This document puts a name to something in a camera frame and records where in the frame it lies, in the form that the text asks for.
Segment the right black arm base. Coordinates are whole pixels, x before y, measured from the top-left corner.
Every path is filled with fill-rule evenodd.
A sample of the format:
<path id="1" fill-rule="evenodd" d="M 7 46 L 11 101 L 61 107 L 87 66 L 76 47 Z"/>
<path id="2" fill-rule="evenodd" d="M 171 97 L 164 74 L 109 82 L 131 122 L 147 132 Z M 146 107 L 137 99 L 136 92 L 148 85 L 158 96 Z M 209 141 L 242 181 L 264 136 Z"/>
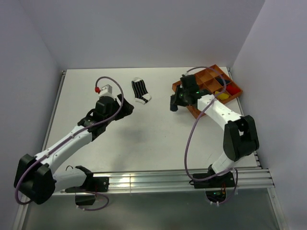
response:
<path id="1" fill-rule="evenodd" d="M 229 188 L 235 186 L 234 176 L 231 172 L 228 172 L 221 176 L 216 176 L 206 181 L 195 181 L 190 180 L 189 184 L 194 186 L 195 189 L 206 189 L 206 188 Z"/>

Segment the black white striped sock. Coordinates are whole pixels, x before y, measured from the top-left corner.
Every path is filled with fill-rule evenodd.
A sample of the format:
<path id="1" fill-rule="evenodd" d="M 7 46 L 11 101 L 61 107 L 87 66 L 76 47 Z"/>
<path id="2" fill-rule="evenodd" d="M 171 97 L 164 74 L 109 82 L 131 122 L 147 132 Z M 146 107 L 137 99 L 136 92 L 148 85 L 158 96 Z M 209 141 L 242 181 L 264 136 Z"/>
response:
<path id="1" fill-rule="evenodd" d="M 151 100 L 151 95 L 146 89 L 146 85 L 143 79 L 134 78 L 131 81 L 131 86 L 134 92 L 135 101 L 143 105 L 147 104 Z"/>

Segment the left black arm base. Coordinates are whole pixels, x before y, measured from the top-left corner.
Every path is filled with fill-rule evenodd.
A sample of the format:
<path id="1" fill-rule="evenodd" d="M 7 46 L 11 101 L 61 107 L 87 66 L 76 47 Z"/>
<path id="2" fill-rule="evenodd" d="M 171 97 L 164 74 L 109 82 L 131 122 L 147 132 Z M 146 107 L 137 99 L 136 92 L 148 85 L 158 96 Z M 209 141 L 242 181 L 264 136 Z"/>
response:
<path id="1" fill-rule="evenodd" d="M 64 191 L 66 193 L 75 194 L 75 204 L 78 208 L 84 208 L 87 211 L 101 210 L 109 204 L 109 198 L 104 194 L 108 191 L 109 177 L 99 176 L 93 177 L 89 182 L 82 187 L 71 187 Z M 98 208 L 90 208 L 87 206 L 92 206 L 98 200 L 105 201 L 105 204 Z"/>

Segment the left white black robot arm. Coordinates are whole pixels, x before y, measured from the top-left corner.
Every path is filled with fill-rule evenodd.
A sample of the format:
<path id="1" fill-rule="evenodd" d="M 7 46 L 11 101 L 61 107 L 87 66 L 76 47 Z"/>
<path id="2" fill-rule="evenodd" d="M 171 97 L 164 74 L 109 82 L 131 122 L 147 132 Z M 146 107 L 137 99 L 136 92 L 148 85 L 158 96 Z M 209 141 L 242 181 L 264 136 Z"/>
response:
<path id="1" fill-rule="evenodd" d="M 22 156 L 14 180 L 16 202 L 26 204 L 19 199 L 19 193 L 22 193 L 31 202 L 45 203 L 63 182 L 56 178 L 56 170 L 75 152 L 104 133 L 112 121 L 131 115 L 133 110 L 134 106 L 122 94 L 117 98 L 101 96 L 95 107 L 64 138 L 35 156 Z"/>

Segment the navy patterned sock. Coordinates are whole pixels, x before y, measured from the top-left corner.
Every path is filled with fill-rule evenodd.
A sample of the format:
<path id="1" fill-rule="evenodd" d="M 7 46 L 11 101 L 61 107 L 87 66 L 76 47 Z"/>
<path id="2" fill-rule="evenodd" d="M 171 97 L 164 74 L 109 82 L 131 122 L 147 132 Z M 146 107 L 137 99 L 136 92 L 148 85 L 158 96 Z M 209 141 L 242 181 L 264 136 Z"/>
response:
<path id="1" fill-rule="evenodd" d="M 178 110 L 178 106 L 177 106 L 177 103 L 176 103 L 176 97 L 175 97 L 175 95 L 172 95 L 170 97 L 170 111 L 176 112 L 177 110 Z"/>

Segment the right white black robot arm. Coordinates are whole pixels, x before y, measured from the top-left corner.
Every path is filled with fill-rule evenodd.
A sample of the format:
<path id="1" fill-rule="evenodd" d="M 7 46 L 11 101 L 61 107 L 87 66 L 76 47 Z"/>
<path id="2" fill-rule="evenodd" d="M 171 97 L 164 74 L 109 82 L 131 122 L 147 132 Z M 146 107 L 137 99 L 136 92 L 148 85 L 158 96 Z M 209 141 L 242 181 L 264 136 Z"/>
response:
<path id="1" fill-rule="evenodd" d="M 183 75 L 181 84 L 176 87 L 175 94 L 170 97 L 170 110 L 176 112 L 179 106 L 191 105 L 201 113 L 196 118 L 189 134 L 184 153 L 184 169 L 194 182 L 208 181 L 217 187 L 224 181 L 224 174 L 234 169 L 240 159 L 254 153 L 259 148 L 259 139 L 255 120 L 252 116 L 242 116 L 217 100 L 217 96 L 207 90 L 201 90 L 194 75 Z M 188 170 L 189 145 L 201 116 L 206 114 L 224 131 L 223 152 L 208 168 L 208 176 L 195 178 Z"/>

